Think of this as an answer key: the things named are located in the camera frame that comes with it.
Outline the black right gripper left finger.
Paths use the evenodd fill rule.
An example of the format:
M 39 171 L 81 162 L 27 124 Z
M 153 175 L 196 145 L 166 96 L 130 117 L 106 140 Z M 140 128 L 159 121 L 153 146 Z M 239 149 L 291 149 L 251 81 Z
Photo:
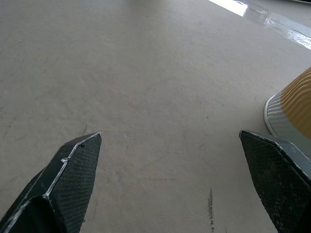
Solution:
M 0 233 L 80 233 L 92 195 L 101 134 L 62 145 L 0 220 Z

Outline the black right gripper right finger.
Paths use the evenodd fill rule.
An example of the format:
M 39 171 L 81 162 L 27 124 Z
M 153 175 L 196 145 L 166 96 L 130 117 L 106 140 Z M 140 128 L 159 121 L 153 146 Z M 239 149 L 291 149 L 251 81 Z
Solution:
M 292 142 L 241 130 L 255 190 L 278 233 L 311 233 L 311 160 Z

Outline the brown ribbed paper cup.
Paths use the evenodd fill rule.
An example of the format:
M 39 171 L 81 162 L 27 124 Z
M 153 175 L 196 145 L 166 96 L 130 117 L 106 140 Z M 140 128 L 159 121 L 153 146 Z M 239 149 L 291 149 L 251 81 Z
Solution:
M 264 122 L 273 136 L 292 142 L 311 160 L 311 67 L 267 100 Z

